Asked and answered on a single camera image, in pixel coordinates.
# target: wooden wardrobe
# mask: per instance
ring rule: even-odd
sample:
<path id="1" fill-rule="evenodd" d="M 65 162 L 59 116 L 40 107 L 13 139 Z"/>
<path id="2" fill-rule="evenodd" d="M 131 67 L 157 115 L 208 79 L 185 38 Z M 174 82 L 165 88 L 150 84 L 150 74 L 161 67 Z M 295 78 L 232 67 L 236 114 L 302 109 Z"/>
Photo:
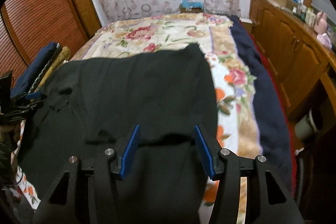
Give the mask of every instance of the wooden wardrobe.
<path id="1" fill-rule="evenodd" d="M 83 2 L 6 0 L 0 13 L 0 76 L 14 70 L 16 80 L 51 41 L 75 54 L 101 27 L 92 1 Z"/>

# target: bed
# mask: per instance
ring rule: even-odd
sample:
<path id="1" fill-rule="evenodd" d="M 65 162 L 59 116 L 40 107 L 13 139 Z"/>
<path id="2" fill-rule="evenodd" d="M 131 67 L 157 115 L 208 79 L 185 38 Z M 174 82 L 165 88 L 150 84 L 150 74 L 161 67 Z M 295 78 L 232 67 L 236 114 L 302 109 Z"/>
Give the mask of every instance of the bed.
<path id="1" fill-rule="evenodd" d="M 171 14 L 123 20 L 100 29 L 72 58 L 127 58 L 141 52 L 179 50 L 199 44 L 209 63 L 218 106 L 217 140 L 239 156 L 263 154 L 291 188 L 290 138 L 277 93 L 263 67 L 252 39 L 237 17 L 210 14 Z M 39 197 L 29 176 L 20 188 L 33 208 Z M 246 210 L 246 179 L 241 179 L 237 223 Z M 201 223 L 208 223 L 218 182 L 208 180 L 199 208 Z"/>

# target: wooden louvered door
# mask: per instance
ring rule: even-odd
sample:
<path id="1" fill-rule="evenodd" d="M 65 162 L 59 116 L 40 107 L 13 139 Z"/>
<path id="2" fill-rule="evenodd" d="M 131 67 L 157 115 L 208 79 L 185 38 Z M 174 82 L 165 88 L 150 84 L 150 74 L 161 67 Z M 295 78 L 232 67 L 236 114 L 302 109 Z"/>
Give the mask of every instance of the wooden louvered door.
<path id="1" fill-rule="evenodd" d="M 14 46 L 0 14 L 0 76 L 9 70 L 13 70 L 13 77 L 16 80 L 26 68 L 27 64 Z"/>
<path id="2" fill-rule="evenodd" d="M 6 0 L 5 5 L 13 29 L 31 60 L 50 41 L 68 46 L 72 54 L 87 41 L 69 0 Z"/>
<path id="3" fill-rule="evenodd" d="M 6 0 L 0 18 L 0 75 L 14 80 L 54 41 L 74 55 L 88 40 L 71 0 Z"/>

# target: pink flower pattern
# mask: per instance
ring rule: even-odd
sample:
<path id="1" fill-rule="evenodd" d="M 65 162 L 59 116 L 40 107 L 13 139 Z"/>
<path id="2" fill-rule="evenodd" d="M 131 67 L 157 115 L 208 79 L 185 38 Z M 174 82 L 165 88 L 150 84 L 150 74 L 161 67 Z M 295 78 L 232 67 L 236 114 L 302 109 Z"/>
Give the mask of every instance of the pink flower pattern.
<path id="1" fill-rule="evenodd" d="M 241 106 L 240 106 L 240 104 L 236 104 L 236 107 L 237 107 L 237 112 L 240 113 L 241 112 Z"/>
<path id="2" fill-rule="evenodd" d="M 159 48 L 159 45 L 155 45 L 154 43 L 150 43 L 147 47 L 143 49 L 144 52 L 154 52 L 157 48 Z"/>
<path id="3" fill-rule="evenodd" d="M 190 37 L 205 37 L 207 34 L 205 32 L 199 31 L 199 30 L 190 30 L 187 32 L 187 35 Z"/>
<path id="4" fill-rule="evenodd" d="M 208 19 L 209 23 L 216 23 L 217 25 L 220 25 L 223 22 L 225 22 L 222 17 L 219 18 L 215 15 L 210 15 L 210 14 L 203 14 L 203 15 Z"/>
<path id="5" fill-rule="evenodd" d="M 246 85 L 247 84 L 246 74 L 241 69 L 233 68 L 232 70 L 230 70 L 230 76 L 235 85 Z"/>
<path id="6" fill-rule="evenodd" d="M 151 19 L 161 19 L 162 15 L 151 17 Z"/>
<path id="7" fill-rule="evenodd" d="M 139 27 L 136 30 L 130 32 L 125 36 L 125 39 L 135 40 L 135 39 L 143 39 L 148 41 L 155 34 L 155 28 L 151 26 L 147 27 Z"/>

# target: cabinet handle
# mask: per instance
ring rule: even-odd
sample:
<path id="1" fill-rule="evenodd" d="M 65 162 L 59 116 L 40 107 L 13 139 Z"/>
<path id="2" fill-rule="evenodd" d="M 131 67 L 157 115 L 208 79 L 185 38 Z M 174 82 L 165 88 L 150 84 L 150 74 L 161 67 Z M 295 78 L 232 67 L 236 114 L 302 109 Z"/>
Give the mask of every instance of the cabinet handle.
<path id="1" fill-rule="evenodd" d="M 296 40 L 296 37 L 293 38 L 293 42 L 291 44 L 291 48 L 293 48 L 295 40 Z"/>
<path id="2" fill-rule="evenodd" d="M 298 46 L 299 42 L 300 42 L 300 39 L 298 39 L 298 41 L 295 44 L 294 52 L 296 52 L 296 49 L 297 49 L 297 46 Z"/>

